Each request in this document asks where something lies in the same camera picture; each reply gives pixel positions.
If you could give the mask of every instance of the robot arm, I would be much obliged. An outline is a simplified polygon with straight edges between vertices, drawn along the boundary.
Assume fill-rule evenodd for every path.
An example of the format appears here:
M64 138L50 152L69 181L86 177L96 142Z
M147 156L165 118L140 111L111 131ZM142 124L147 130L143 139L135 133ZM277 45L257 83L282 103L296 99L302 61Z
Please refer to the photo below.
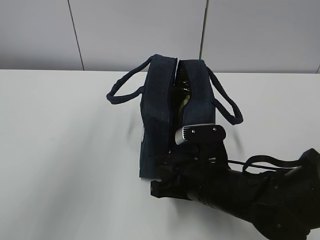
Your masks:
M270 240L305 240L311 229L320 227L317 151L310 149L299 160L289 162L255 156L244 164L241 172L228 165L225 137L225 130L214 124L178 130L176 143L197 145L198 153L169 153L160 158L157 170L161 181L151 182L151 195L201 202L252 223ZM212 150L215 157L208 158ZM259 174L246 172L249 166L264 168L252 165L255 162L283 168L269 167L274 171Z

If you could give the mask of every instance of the white wall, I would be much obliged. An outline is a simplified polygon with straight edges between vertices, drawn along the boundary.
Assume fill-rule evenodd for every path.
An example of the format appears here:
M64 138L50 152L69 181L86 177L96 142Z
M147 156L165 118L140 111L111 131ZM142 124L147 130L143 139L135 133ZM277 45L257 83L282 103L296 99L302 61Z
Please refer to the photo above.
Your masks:
M66 0L4 0L0 69L81 70Z
M203 59L215 72L316 73L319 0L210 0Z
M0 69L128 71L158 53L197 59L206 0L6 0ZM316 73L319 0L209 0L202 58L215 72ZM71 19L74 18L80 53Z

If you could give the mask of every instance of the white tabletop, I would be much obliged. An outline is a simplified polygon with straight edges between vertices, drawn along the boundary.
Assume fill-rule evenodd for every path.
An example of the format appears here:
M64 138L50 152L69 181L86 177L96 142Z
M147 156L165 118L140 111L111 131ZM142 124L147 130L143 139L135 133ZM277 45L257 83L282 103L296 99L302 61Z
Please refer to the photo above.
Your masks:
M0 70L0 239L264 240L226 213L150 196L150 182L138 177L140 98L121 105L105 98L123 74ZM231 126L217 113L230 159L291 161L320 151L319 74L217 77L244 118ZM308 239L319 237L313 230Z

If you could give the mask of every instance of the navy blue bag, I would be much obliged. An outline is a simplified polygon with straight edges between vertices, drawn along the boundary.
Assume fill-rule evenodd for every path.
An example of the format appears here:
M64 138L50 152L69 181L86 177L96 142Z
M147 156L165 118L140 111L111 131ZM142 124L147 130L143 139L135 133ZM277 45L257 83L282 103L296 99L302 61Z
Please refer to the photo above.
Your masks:
M148 64L150 66L143 86L131 94L115 96L132 75ZM234 116L214 97L210 80L232 106ZM156 161L165 158L168 152L196 151L194 147L175 144L177 129L193 124L214 124L216 108L232 125L243 121L238 106L228 97L203 60L180 60L177 66L176 58L155 54L119 79L106 97L111 104L121 104L139 94L142 94L140 111L144 126L140 149L141 178L156 178Z

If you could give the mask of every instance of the fabric strap handle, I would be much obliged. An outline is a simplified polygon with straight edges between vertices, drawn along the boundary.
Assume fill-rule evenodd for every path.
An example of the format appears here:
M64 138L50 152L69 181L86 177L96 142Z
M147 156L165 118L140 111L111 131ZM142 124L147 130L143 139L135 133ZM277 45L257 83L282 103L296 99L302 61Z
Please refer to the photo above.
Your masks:
M143 94L145 92L145 86L139 87L135 92L128 94L128 95L123 95L123 96L115 96L116 92L122 87L123 84L128 81L129 78L131 78L134 74L140 72L143 70L148 64L151 62L152 57L149 57L147 61L142 63L140 66L136 67L135 69L131 70L128 72L126 75L124 75L122 78L120 78L116 83L113 85L111 91L106 95L106 99L109 100L111 104L122 104L125 102L128 102L131 99L136 98L139 96L139 94Z
M216 75L211 71L211 69L208 67L207 69L213 86L222 95L222 97L231 105L234 116L231 115L228 112L228 110L215 97L213 97L213 104L230 124L236 125L242 123L244 119L237 104L227 95L226 91L222 87Z

